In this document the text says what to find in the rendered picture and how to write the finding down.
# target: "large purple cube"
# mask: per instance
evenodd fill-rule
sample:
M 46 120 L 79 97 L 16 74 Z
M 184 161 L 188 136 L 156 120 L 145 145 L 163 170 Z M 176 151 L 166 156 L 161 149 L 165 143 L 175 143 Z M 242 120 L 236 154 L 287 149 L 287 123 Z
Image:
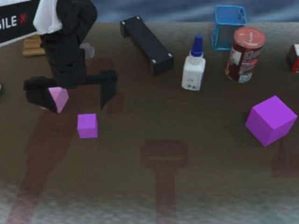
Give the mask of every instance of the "large purple cube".
M 98 121 L 95 113 L 79 114 L 77 130 L 81 139 L 98 137 Z
M 297 115 L 277 96 L 255 105 L 246 121 L 246 127 L 267 146 L 287 135 Z

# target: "bottle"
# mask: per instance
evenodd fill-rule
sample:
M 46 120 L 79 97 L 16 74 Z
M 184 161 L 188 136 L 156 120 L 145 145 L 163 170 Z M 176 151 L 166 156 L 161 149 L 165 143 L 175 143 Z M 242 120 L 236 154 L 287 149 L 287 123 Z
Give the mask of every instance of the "bottle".
M 185 59 L 182 88 L 199 91 L 206 67 L 206 60 L 202 52 L 202 36 L 196 35 L 189 56 Z

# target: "can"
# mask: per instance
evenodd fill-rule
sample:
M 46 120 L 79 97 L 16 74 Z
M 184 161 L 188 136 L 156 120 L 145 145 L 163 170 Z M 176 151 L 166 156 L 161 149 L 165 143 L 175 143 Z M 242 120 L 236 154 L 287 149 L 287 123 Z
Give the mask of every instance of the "can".
M 237 29 L 225 74 L 235 82 L 248 82 L 265 41 L 264 33 L 254 27 Z

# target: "brown table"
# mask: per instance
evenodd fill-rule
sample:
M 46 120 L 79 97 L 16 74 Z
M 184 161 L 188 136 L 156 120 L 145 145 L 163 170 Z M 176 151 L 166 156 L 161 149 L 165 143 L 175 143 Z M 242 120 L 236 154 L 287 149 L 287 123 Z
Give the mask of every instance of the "brown table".
M 299 23 L 253 25 L 267 43 L 252 80 L 236 84 L 224 75 L 228 54 L 211 51 L 211 24 L 149 24 L 175 56 L 157 77 L 118 23 L 96 24 L 89 73 L 114 67 L 119 95 L 101 111 L 98 86 L 77 88 L 60 115 L 28 104 L 22 90 L 26 78 L 51 76 L 45 57 L 24 58 L 22 42 L 1 48 L 0 223 L 297 224 L 298 124 L 264 148 L 244 122 L 273 95 L 299 113 L 299 74 L 285 62 Z M 185 91 L 198 32 L 203 88 Z M 78 113 L 97 113 L 98 139 L 78 138 Z

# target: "blue transparent box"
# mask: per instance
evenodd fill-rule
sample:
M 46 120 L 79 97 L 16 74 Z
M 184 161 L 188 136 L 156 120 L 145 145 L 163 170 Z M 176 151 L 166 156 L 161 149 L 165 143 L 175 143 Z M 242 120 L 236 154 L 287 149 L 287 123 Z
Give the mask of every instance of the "blue transparent box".
M 247 23 L 246 10 L 242 6 L 216 5 L 211 35 L 212 48 L 216 51 L 230 51 L 234 33 Z

